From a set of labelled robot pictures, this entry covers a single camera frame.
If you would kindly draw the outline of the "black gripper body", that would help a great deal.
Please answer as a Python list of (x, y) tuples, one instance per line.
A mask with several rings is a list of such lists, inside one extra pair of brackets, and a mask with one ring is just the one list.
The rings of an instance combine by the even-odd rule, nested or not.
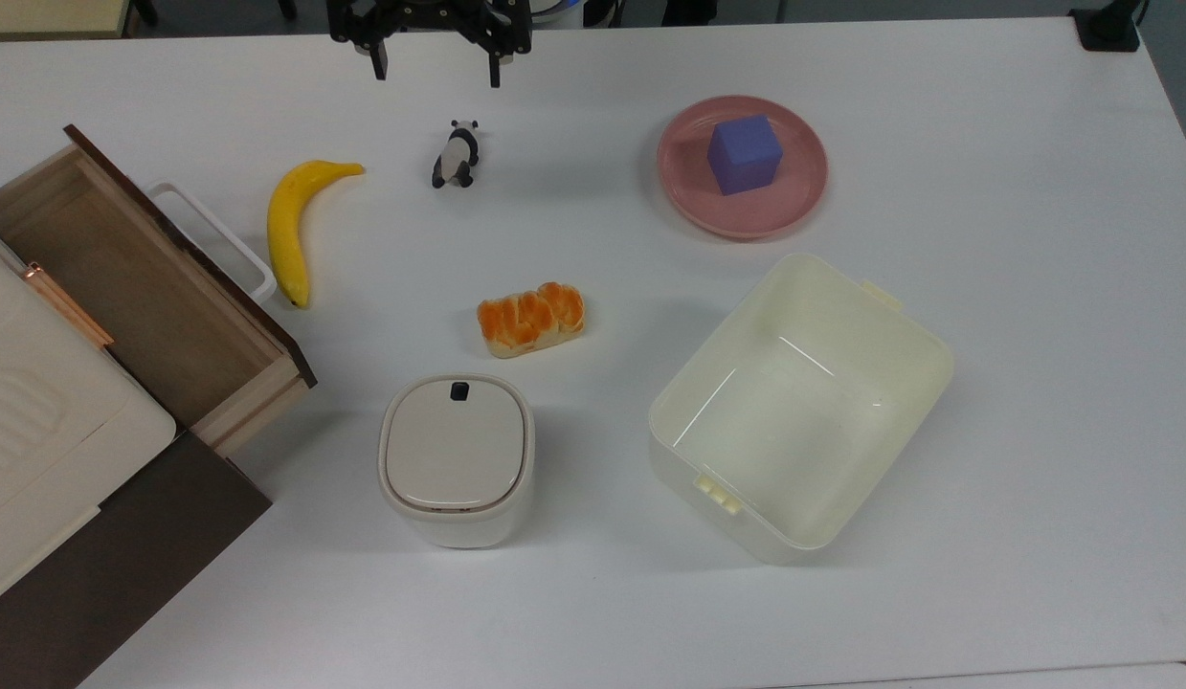
[(449, 32), (489, 55), (527, 55), (533, 49), (527, 1), (329, 1), (329, 31), (369, 56), (404, 30)]

